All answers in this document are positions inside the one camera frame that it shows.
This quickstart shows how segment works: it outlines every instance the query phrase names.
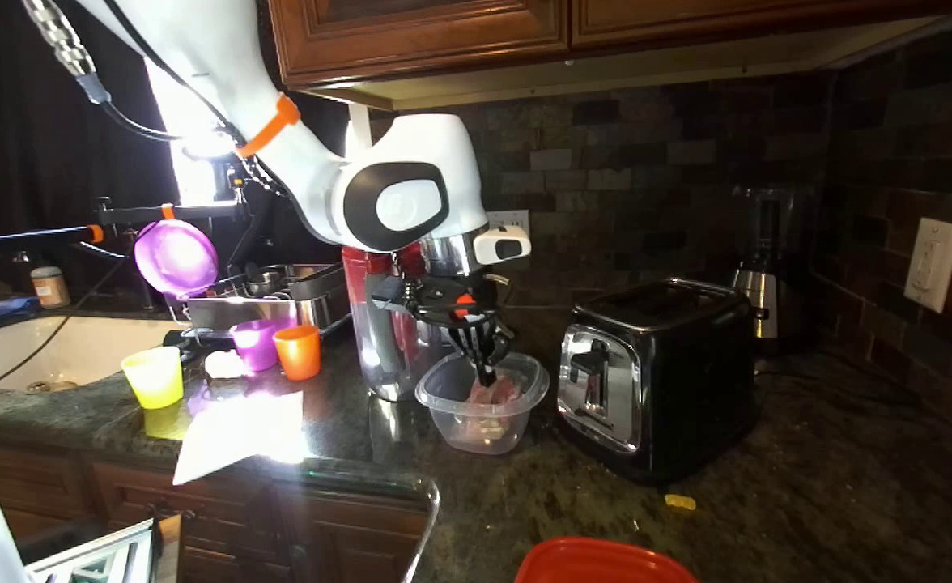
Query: food in bowl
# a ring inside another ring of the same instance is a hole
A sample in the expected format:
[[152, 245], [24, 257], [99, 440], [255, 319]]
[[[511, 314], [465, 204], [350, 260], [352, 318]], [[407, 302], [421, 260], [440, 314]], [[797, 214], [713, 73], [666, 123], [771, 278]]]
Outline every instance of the food in bowl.
[[530, 409], [549, 394], [549, 371], [534, 355], [508, 354], [495, 376], [494, 385], [481, 385], [473, 363], [453, 354], [416, 385], [416, 398], [432, 409], [451, 447], [471, 453], [508, 453], [519, 447]]

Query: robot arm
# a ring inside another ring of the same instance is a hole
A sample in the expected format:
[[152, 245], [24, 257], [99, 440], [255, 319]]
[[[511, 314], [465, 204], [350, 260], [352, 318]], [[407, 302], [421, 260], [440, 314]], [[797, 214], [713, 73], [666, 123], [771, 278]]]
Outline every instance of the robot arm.
[[[53, 0], [24, 4], [33, 16]], [[247, 147], [277, 127], [255, 155], [325, 242], [391, 252], [416, 241], [459, 241], [468, 257], [459, 273], [527, 257], [523, 230], [481, 232], [486, 228], [481, 173], [456, 115], [400, 115], [377, 147], [350, 160], [329, 153], [301, 121], [271, 123], [284, 97], [265, 73], [252, 0], [82, 0], [82, 6], [192, 83]]]

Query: stainless steel toaster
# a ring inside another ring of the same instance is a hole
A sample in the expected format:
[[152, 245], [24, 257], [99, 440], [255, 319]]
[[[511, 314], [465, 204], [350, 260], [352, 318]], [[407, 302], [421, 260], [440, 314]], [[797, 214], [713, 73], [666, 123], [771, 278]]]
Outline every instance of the stainless steel toaster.
[[661, 278], [573, 306], [562, 340], [563, 434], [638, 481], [671, 481], [754, 422], [753, 303]]

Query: kitchen counter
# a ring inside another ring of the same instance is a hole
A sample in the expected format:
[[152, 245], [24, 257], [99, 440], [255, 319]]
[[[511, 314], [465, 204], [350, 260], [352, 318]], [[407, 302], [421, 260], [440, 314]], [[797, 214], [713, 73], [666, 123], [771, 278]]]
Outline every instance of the kitchen counter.
[[[554, 366], [562, 318], [519, 318], [519, 350]], [[952, 583], [952, 424], [828, 350], [760, 363], [754, 432], [666, 491], [635, 485], [554, 424], [552, 398], [519, 450], [451, 450], [416, 403], [371, 398], [350, 327], [325, 343], [325, 371], [301, 387], [318, 456], [419, 469], [440, 485], [440, 521], [419, 580], [511, 580], [543, 537], [617, 537], [664, 551], [701, 580], [948, 580]], [[88, 447], [103, 456], [172, 464], [176, 440], [142, 434], [122, 379], [78, 391], [4, 391], [0, 438]]]

